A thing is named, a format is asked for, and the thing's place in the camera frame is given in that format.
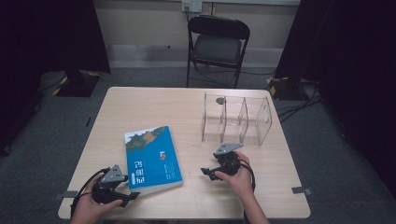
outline gray carpet floor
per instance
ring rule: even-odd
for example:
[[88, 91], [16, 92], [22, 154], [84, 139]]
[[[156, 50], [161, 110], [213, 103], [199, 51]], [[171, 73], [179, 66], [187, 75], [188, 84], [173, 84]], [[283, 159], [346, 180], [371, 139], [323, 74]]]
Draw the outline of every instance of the gray carpet floor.
[[[254, 74], [243, 73], [238, 89], [266, 89], [265, 79], [274, 71], [244, 70]], [[41, 88], [62, 75], [45, 74]], [[208, 76], [233, 83], [232, 74]], [[40, 108], [12, 143], [10, 156], [0, 158], [0, 223], [68, 223], [58, 218], [60, 202], [53, 196], [67, 189], [108, 88], [185, 87], [185, 82], [185, 67], [115, 68], [101, 77], [90, 98], [52, 96], [56, 86], [43, 90]], [[191, 81], [191, 87], [224, 88], [197, 80]], [[280, 109], [301, 102], [274, 103]], [[303, 187], [314, 193], [307, 196], [309, 218], [272, 219], [272, 223], [396, 223], [395, 201], [366, 159], [343, 138], [337, 123], [322, 103], [282, 122]]]

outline acrylic divider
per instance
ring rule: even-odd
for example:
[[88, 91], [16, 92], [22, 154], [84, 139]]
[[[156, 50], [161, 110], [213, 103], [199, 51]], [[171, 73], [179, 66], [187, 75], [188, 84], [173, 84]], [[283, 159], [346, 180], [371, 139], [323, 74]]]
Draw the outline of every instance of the acrylic divider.
[[261, 146], [272, 125], [264, 98], [205, 94], [202, 141]]

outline forearm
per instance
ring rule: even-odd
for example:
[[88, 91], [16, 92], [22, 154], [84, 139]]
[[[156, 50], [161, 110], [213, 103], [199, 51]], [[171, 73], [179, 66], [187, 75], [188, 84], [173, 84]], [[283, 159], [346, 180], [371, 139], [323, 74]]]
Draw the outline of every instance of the forearm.
[[247, 219], [251, 224], [269, 224], [269, 220], [265, 216], [262, 208], [257, 202], [256, 197], [253, 192], [247, 193], [239, 197], [242, 205], [244, 205]]
[[91, 214], [86, 214], [85, 216], [80, 214], [78, 216], [74, 216], [70, 224], [94, 224], [99, 218], [91, 217]]

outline book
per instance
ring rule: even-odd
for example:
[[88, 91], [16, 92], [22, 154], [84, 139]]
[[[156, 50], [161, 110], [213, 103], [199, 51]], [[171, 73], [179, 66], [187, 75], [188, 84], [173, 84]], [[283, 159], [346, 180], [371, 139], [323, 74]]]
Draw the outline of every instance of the book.
[[125, 134], [129, 190], [139, 196], [183, 184], [168, 126]]

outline wall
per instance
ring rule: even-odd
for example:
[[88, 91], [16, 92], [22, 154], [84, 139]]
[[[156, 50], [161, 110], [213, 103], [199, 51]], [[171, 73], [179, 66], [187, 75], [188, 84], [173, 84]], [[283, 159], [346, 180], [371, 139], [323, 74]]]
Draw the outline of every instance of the wall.
[[[94, 1], [107, 45], [187, 46], [187, 18], [180, 1]], [[251, 32], [249, 48], [283, 49], [296, 4], [203, 3], [202, 14], [238, 19]]]

